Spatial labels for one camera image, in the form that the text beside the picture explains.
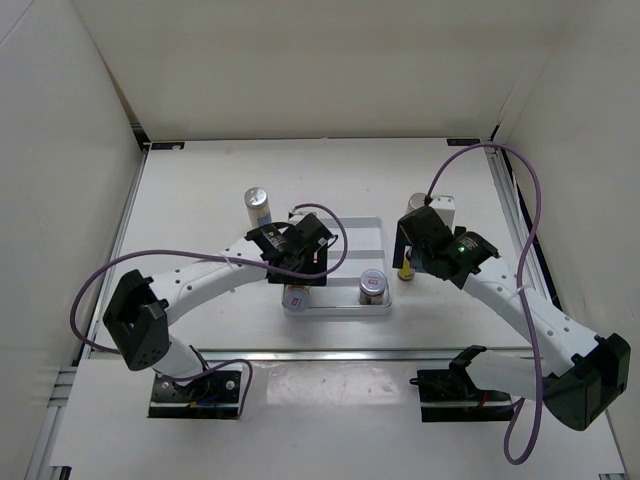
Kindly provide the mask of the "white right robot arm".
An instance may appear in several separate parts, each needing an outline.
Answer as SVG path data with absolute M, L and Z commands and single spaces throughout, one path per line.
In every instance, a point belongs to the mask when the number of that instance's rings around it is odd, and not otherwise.
M 402 265 L 403 253 L 417 272 L 449 281 L 489 307 L 539 355 L 528 362 L 472 345 L 423 385 L 464 400 L 483 391 L 541 400 L 576 431 L 586 430 L 626 390 L 629 343 L 616 333 L 597 334 L 528 290 L 478 233 L 450 228 L 423 206 L 397 223 L 394 266 Z

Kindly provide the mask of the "small yellow bottle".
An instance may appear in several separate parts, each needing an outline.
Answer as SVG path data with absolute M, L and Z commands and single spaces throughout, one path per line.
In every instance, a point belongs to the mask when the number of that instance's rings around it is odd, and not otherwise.
M 403 263 L 397 270 L 397 277 L 404 282 L 412 281 L 415 278 L 415 270 L 411 265 L 411 251 L 407 250 L 403 257 Z

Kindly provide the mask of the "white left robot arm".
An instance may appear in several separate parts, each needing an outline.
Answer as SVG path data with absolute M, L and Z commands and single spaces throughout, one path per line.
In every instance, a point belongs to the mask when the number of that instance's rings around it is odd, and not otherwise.
M 206 395 L 210 377 L 190 347 L 169 327 L 196 307 L 263 280 L 271 284 L 326 284 L 327 251 L 334 238 L 313 214 L 295 224 L 255 228 L 216 255 L 171 272 L 124 274 L 103 315 L 117 350 L 131 371 L 147 368 L 175 379 L 188 400 Z

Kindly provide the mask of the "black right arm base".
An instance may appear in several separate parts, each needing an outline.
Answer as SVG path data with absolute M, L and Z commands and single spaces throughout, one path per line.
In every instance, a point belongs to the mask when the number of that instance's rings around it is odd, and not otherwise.
M 418 389 L 423 423 L 509 422 L 514 414 L 509 394 L 468 389 L 448 370 L 418 370 L 409 384 Z

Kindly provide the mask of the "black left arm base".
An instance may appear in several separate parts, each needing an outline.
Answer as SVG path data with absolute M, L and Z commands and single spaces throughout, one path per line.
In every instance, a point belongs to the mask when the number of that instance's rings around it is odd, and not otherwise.
M 195 385 L 180 385 L 166 376 L 153 381 L 147 417 L 151 419 L 238 420 L 242 366 L 224 366 Z

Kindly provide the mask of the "short jar orange label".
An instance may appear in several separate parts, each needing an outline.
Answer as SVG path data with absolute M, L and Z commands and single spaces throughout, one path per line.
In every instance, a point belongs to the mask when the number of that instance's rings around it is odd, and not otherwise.
M 361 305 L 383 305 L 386 300 L 388 281 L 377 269 L 364 271 L 359 280 L 358 300 Z

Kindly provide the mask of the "short jar grey lid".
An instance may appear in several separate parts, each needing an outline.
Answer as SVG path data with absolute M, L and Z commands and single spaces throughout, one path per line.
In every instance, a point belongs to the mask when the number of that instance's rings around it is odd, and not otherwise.
M 282 297 L 282 306 L 289 314 L 301 314 L 311 306 L 311 289 L 303 285 L 288 285 Z

